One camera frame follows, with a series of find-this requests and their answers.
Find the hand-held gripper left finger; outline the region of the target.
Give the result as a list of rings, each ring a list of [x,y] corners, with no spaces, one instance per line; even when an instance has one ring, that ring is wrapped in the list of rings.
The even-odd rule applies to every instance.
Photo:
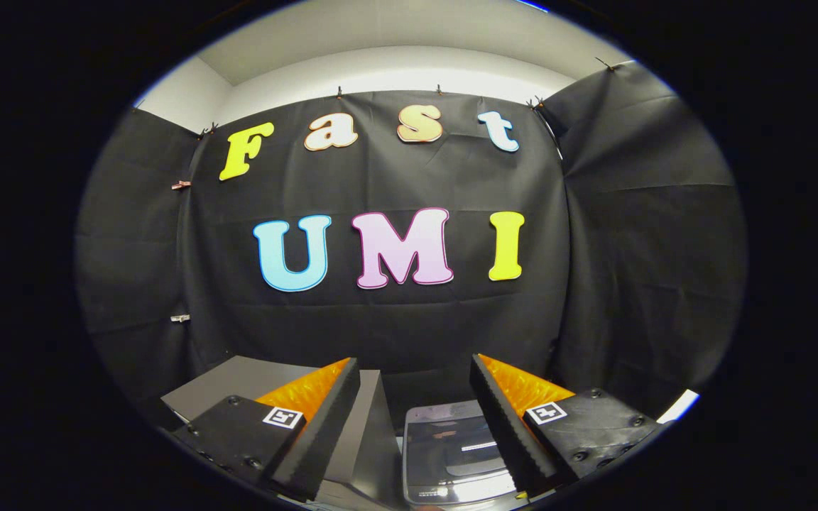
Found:
[[[347,357],[260,397],[227,392],[170,439],[239,485],[314,500],[359,388],[359,362]]]

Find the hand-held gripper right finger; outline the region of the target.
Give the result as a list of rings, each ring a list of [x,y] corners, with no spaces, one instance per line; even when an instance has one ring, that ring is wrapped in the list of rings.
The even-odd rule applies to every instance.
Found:
[[[662,431],[601,388],[572,392],[483,353],[469,381],[516,489],[529,497],[590,480]]]

